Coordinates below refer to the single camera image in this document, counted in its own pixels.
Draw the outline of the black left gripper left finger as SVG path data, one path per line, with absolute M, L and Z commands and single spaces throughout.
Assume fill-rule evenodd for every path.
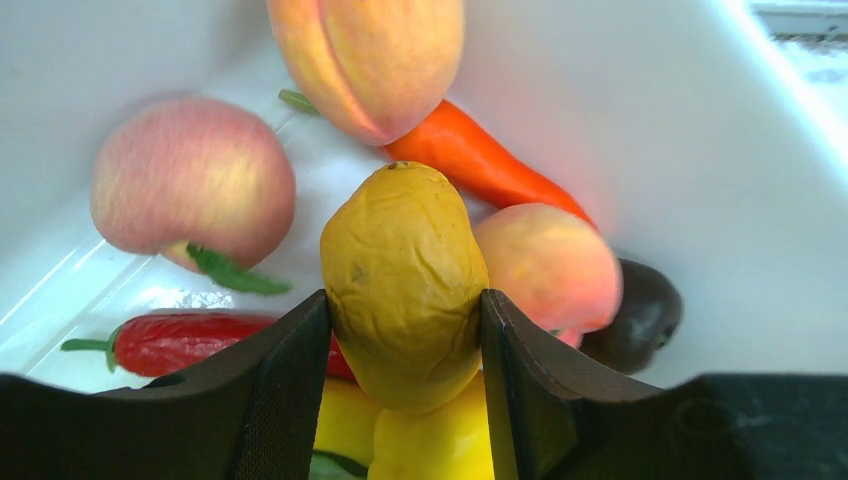
M 3 375 L 5 479 L 305 479 L 328 356 L 325 294 L 140 389 Z

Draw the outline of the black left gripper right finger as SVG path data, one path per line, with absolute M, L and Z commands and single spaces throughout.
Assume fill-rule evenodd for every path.
M 490 443 L 499 479 L 843 479 L 847 380 L 704 374 L 663 390 L 480 298 Z

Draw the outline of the small yellow mango toy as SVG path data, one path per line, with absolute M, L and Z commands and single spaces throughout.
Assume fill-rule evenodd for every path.
M 471 381 L 489 276 L 442 173 L 405 161 L 376 170 L 326 223 L 320 261 L 335 336 L 369 397 L 422 414 Z

